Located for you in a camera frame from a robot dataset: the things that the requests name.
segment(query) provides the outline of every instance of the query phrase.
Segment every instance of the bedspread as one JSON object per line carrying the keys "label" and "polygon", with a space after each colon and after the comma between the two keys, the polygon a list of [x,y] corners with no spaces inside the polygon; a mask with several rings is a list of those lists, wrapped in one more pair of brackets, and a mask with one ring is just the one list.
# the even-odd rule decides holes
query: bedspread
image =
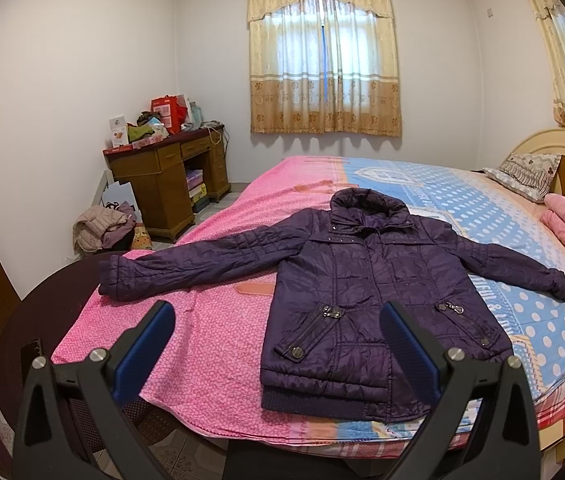
{"label": "bedspread", "polygon": [[[305,207],[328,209],[332,194],[343,187],[395,196],[413,214],[445,220],[465,237],[505,245],[565,272],[565,249],[538,222],[542,210],[537,206],[522,207],[508,190],[467,171],[360,158],[287,158],[250,184],[233,206],[197,226],[178,244],[274,224]],[[128,257],[147,252],[132,251]],[[559,387],[565,384],[565,303],[478,276],[471,279],[525,366],[542,427],[559,420],[565,415],[565,388]],[[397,456],[420,421],[387,426],[260,408],[261,341],[274,285],[275,272],[267,272],[125,305],[95,292],[52,359],[73,362],[93,348],[109,348],[155,300],[164,299],[176,310],[176,331],[142,398],[209,437],[302,446],[317,454]],[[470,402],[456,444],[466,440],[478,408],[477,401]]]}

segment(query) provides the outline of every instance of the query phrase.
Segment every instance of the silver bolt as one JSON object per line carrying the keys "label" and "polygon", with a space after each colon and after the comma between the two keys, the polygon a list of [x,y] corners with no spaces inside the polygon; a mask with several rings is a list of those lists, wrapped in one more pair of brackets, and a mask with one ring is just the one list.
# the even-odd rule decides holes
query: silver bolt
{"label": "silver bolt", "polygon": [[465,358],[465,352],[462,348],[450,348],[447,351],[447,355],[452,361],[460,362]]}
{"label": "silver bolt", "polygon": [[105,357],[107,357],[107,350],[104,348],[96,348],[89,354],[89,360],[95,363],[101,362]]}
{"label": "silver bolt", "polygon": [[518,357],[516,357],[515,355],[510,355],[507,358],[507,364],[509,365],[510,368],[513,368],[514,370],[518,370],[518,368],[523,366],[523,363],[521,362],[521,360]]}
{"label": "silver bolt", "polygon": [[47,359],[45,359],[43,356],[37,357],[32,361],[32,368],[34,368],[35,370],[40,370],[41,368],[44,368],[47,365]]}

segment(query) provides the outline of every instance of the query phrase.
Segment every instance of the red bag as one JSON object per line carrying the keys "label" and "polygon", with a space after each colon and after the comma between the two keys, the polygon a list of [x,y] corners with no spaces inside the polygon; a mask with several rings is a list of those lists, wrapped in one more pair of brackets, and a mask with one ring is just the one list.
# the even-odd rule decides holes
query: red bag
{"label": "red bag", "polygon": [[187,108],[178,104],[178,98],[166,95],[151,100],[151,111],[160,116],[166,130],[174,135],[180,131],[180,125],[187,117]]}

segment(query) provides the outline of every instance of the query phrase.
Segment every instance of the beige puffer jacket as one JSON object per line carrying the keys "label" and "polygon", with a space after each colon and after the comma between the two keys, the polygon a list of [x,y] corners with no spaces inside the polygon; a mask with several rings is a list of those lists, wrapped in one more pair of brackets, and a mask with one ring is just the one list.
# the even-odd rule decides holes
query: beige puffer jacket
{"label": "beige puffer jacket", "polygon": [[95,253],[102,249],[102,235],[126,222],[127,216],[120,211],[92,206],[74,224],[74,247],[80,247],[85,253]]}

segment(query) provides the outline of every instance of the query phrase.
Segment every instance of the round table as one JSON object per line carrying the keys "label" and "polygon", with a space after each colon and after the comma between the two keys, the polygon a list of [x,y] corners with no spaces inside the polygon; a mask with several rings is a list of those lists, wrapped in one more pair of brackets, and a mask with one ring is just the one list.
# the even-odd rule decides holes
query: round table
{"label": "round table", "polygon": [[[98,263],[112,254],[124,252],[96,254],[54,273],[22,300],[7,321],[0,335],[0,411],[11,428],[16,428],[22,397],[21,348],[40,339],[43,355],[51,358],[99,285]],[[104,446],[85,403],[71,402],[92,451],[101,450]],[[163,440],[177,424],[171,414],[142,399],[130,402],[123,411],[149,446]]]}

